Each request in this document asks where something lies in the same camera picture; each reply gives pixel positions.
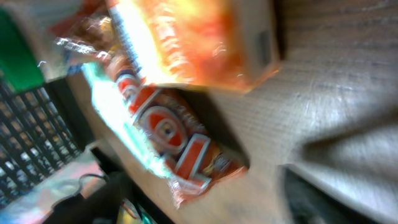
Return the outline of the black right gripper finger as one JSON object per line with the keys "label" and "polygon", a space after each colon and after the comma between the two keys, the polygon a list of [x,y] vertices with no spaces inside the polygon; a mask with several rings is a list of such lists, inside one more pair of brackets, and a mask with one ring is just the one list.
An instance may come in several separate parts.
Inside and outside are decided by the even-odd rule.
{"label": "black right gripper finger", "polygon": [[282,188],[294,224],[376,224],[373,219],[324,193],[290,166],[283,165]]}

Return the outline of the red chocolate bar wrapper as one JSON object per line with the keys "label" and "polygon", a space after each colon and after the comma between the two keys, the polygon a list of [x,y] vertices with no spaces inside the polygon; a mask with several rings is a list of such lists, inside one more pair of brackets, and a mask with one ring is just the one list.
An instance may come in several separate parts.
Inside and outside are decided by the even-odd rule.
{"label": "red chocolate bar wrapper", "polygon": [[142,84],[126,57],[111,19],[73,17],[51,27],[57,44],[98,62],[116,84],[133,125],[144,131],[172,176],[166,178],[177,207],[248,168],[212,139],[196,114],[171,89]]}

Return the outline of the orange snack packet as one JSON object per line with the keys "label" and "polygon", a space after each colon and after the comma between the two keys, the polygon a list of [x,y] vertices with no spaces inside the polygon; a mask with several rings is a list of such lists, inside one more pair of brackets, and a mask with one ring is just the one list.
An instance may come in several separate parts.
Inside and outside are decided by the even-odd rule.
{"label": "orange snack packet", "polygon": [[279,71],[272,1],[112,0],[106,5],[144,85],[246,93]]}

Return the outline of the white teal wipes pack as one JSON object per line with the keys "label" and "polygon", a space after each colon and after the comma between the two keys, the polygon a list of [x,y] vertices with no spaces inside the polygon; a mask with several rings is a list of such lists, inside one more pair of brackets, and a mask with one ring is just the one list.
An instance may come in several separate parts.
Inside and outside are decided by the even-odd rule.
{"label": "white teal wipes pack", "polygon": [[164,159],[156,154],[144,131],[135,127],[116,84],[96,62],[84,63],[82,73],[91,90],[91,103],[97,115],[121,140],[143,168],[160,178],[171,178]]}

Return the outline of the green lid jar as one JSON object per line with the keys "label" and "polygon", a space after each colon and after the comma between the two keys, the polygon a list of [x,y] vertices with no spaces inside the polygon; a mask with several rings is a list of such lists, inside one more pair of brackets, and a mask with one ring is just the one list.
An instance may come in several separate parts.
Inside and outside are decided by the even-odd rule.
{"label": "green lid jar", "polygon": [[1,71],[16,92],[26,91],[45,83],[37,61],[16,21],[1,8]]}

